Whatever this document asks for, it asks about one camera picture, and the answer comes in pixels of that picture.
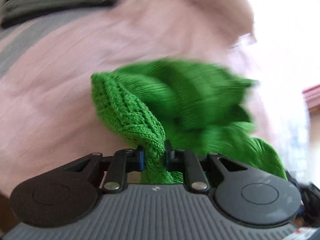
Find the pink grey duvet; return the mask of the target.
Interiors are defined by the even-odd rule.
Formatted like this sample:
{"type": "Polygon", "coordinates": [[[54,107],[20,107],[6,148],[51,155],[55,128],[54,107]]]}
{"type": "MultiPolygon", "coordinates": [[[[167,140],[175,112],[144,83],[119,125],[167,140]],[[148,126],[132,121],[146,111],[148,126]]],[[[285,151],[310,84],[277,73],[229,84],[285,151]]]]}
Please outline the pink grey duvet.
{"type": "Polygon", "coordinates": [[[58,12],[1,32],[1,194],[126,141],[95,112],[91,75],[165,57],[224,65],[256,80],[245,103],[254,136],[298,180],[310,179],[309,117],[286,74],[269,77],[247,0],[122,0],[115,9],[58,12]]]}

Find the green knitted sweater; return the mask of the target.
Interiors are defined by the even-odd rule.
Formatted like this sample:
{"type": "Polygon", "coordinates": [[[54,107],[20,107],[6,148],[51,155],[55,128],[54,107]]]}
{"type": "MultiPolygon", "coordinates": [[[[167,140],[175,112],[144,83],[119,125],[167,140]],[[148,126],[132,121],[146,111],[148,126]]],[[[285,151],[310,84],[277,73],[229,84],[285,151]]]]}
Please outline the green knitted sweater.
{"type": "Polygon", "coordinates": [[[183,181],[164,165],[165,142],[204,156],[216,152],[286,178],[276,150],[252,136],[242,107],[251,79],[215,64],[160,59],[91,76],[97,116],[111,131],[144,148],[144,184],[183,181]]]}

